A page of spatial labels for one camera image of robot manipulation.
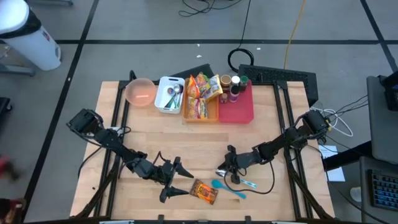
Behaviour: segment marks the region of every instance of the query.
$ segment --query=snack package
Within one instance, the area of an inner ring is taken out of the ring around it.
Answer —
[[[213,205],[214,201],[216,200],[218,190],[213,189],[204,184],[202,181],[196,179],[195,183],[193,183],[191,191],[189,191],[189,194],[201,198],[210,205]]]
[[[197,82],[200,96],[202,97],[210,89],[210,85],[209,83],[207,83],[208,78],[206,75],[200,72],[199,75],[195,78],[195,81]]]
[[[207,119],[207,105],[206,100],[203,98],[195,99],[188,96],[188,114],[187,118],[190,119]]]
[[[206,102],[209,102],[214,97],[223,94],[223,88],[221,87],[220,78],[218,75],[209,78],[208,83],[210,85],[210,90],[207,91],[204,96],[202,96],[204,99],[206,99]]]
[[[200,97],[200,91],[199,87],[197,85],[197,81],[194,79],[194,77],[191,75],[189,78],[188,86],[187,86],[187,94],[188,96],[192,98],[199,98]]]

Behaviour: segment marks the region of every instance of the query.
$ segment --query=wooden table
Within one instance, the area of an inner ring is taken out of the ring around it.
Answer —
[[[307,97],[302,82],[288,82],[288,87],[296,119],[308,111]],[[110,126],[117,89],[118,82],[102,83],[96,112],[103,117],[105,127]],[[212,179],[220,179],[215,174],[215,169],[224,161],[228,144],[235,146],[237,153],[249,152],[251,147],[280,135],[272,86],[253,86],[252,90],[255,118],[249,124],[184,124],[181,114],[160,113],[153,105],[146,108],[130,106],[127,126],[132,132],[125,136],[124,144],[128,148],[148,153],[147,159],[150,161],[153,161],[158,151],[162,151],[162,155],[171,161],[180,156],[186,170],[211,185]],[[287,123],[282,91],[280,95]],[[119,122],[123,106],[124,100],[121,103]],[[310,141],[309,144],[318,147],[316,141]],[[95,149],[96,146],[88,144],[85,157]],[[240,199],[235,194],[220,190],[214,205],[191,195],[168,198],[165,203],[160,203],[159,194],[163,186],[151,180],[140,179],[124,169],[116,188],[112,219],[156,220],[159,214],[163,214],[166,220],[244,220],[246,215],[250,215],[252,220],[295,220],[282,152],[280,150],[272,161],[275,187],[270,194],[245,192],[247,199]],[[99,152],[81,170],[71,215],[80,212],[98,188],[104,154],[104,151]],[[334,216],[319,152],[306,147],[302,151],[302,159],[309,190],[325,211]],[[259,191],[267,191],[272,183],[270,165],[251,166],[244,179],[257,184]],[[189,191],[193,182],[194,179],[176,175],[173,186]],[[236,189],[248,188],[243,184],[231,186]],[[301,213],[305,217],[302,194],[297,189]],[[105,214],[107,200],[106,192],[101,214]]]

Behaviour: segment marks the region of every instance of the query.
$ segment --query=keyboard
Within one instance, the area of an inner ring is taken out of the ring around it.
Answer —
[[[384,175],[382,172],[368,170],[371,205],[398,211],[398,177]]]

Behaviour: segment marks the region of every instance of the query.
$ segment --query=pink bowl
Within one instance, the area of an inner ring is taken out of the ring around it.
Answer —
[[[147,106],[153,102],[156,86],[148,78],[137,78],[126,86],[126,99],[134,106]]]

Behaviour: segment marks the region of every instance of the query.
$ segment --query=white basket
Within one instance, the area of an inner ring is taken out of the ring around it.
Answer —
[[[173,88],[175,84],[180,84],[184,86],[185,80],[183,78],[175,78],[175,77],[162,77],[159,82],[159,87],[157,89],[156,98],[155,98],[155,106],[162,113],[171,113],[171,114],[179,114],[182,107],[182,100],[185,90],[182,91],[180,95],[180,106],[178,108],[164,108],[164,106],[170,101],[172,96],[167,93],[168,88]]]

